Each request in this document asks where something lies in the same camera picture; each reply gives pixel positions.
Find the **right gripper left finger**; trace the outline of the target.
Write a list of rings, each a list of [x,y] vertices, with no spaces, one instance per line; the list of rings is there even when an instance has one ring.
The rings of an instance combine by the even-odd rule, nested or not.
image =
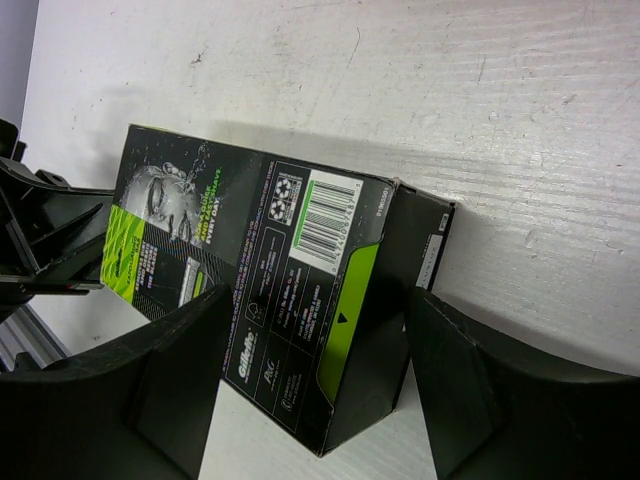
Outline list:
[[[195,479],[232,316],[217,286],[45,368],[1,377],[5,479]]]

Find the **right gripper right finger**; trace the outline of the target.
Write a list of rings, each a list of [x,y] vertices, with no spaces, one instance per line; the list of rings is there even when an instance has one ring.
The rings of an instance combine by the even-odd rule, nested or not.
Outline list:
[[[405,324],[438,478],[638,478],[638,377],[546,353],[422,288]]]

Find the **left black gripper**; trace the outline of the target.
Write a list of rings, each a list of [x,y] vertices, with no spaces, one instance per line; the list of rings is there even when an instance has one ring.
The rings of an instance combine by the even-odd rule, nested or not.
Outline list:
[[[100,266],[114,192],[69,185],[22,164],[19,129],[1,120],[1,319],[30,295],[84,295]]]

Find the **black green razor box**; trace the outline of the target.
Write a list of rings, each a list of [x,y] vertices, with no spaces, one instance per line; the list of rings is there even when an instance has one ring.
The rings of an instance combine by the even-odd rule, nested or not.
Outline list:
[[[395,409],[403,310],[454,213],[399,180],[132,125],[101,280],[150,320],[229,286],[224,380],[323,456]]]

